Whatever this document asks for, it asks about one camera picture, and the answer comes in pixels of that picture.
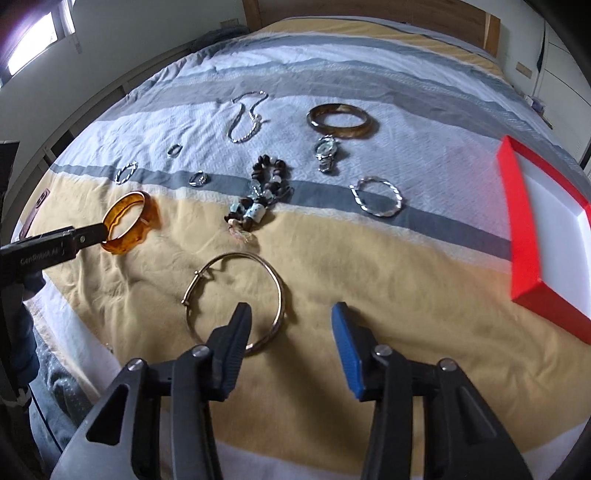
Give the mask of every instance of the window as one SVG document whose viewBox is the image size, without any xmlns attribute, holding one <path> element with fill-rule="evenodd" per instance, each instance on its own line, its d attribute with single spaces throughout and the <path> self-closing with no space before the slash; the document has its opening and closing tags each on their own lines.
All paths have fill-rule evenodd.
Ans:
<svg viewBox="0 0 591 480">
<path fill-rule="evenodd" d="M 8 71 L 14 75 L 57 40 L 53 17 L 47 14 L 25 34 L 8 60 Z"/>
<path fill-rule="evenodd" d="M 8 59 L 8 75 L 4 75 L 4 81 L 0 83 L 6 83 L 49 45 L 75 32 L 71 12 L 74 1 L 62 0 L 59 6 L 29 29 Z"/>
</svg>

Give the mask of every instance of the wooden bed frame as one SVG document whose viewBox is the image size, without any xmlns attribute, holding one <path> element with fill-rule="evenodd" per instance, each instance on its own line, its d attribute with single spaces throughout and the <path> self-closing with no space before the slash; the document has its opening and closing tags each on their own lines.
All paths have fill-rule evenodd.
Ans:
<svg viewBox="0 0 591 480">
<path fill-rule="evenodd" d="M 451 35 L 496 57 L 501 20 L 462 0 L 242 0 L 256 31 L 288 17 L 357 15 L 408 23 Z"/>
</svg>

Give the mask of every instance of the bedspread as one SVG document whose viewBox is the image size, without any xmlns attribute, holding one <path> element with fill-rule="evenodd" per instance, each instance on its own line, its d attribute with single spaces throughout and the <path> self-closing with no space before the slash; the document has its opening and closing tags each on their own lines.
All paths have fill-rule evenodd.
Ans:
<svg viewBox="0 0 591 480">
<path fill-rule="evenodd" d="M 253 90 L 269 93 L 256 110 L 264 123 L 251 140 L 233 144 L 231 99 Z M 377 129 L 343 140 L 338 172 L 325 176 L 306 113 L 330 102 L 363 108 Z M 240 124 L 236 135 L 249 127 Z M 24 213 L 49 188 L 31 234 L 84 226 L 141 189 L 158 203 L 161 228 L 126 255 L 93 247 L 48 269 L 47 287 L 28 305 L 95 401 L 130 358 L 160 362 L 191 347 L 180 300 L 194 270 L 223 252 L 254 251 L 282 276 L 287 312 L 278 336 L 244 361 L 230 399 L 212 405 L 227 478 L 344 479 L 361 471 L 372 404 L 347 389 L 330 327 L 337 301 L 358 309 L 380 342 L 409 359 L 456 359 L 535 478 L 548 478 L 591 413 L 591 352 L 509 298 L 511 239 L 495 157 L 506 134 L 591 199 L 580 167 L 476 47 L 360 18 L 290 19 L 208 47 L 84 130 Z M 175 143 L 183 149 L 170 158 Z M 223 217 L 248 193 L 263 153 L 285 160 L 294 193 L 254 230 L 256 244 L 243 245 Z M 116 172 L 132 160 L 137 171 L 116 185 Z M 197 170 L 210 176 L 199 189 L 188 185 Z M 359 209 L 348 185 L 366 175 L 397 185 L 405 199 L 397 216 Z M 262 268 L 224 262 L 193 299 L 192 320 L 206 338 L 247 301 L 257 338 L 274 317 L 275 296 Z M 421 425 L 416 408 L 417 476 Z"/>
</svg>

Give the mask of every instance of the white cabinet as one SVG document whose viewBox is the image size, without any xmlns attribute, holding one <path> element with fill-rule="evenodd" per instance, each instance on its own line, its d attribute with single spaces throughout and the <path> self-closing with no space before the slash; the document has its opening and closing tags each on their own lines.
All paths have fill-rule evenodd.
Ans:
<svg viewBox="0 0 591 480">
<path fill-rule="evenodd" d="M 546 24 L 543 68 L 535 95 L 562 146 L 581 161 L 591 139 L 591 87 L 579 66 Z"/>
</svg>

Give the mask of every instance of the watch face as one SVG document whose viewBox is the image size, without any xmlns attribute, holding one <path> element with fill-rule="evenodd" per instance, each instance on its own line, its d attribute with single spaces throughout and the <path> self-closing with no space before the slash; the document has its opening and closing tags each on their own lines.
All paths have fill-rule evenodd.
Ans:
<svg viewBox="0 0 591 480">
<path fill-rule="evenodd" d="M 334 137 L 321 138 L 316 144 L 316 156 L 328 157 L 337 151 L 337 142 Z"/>
</svg>

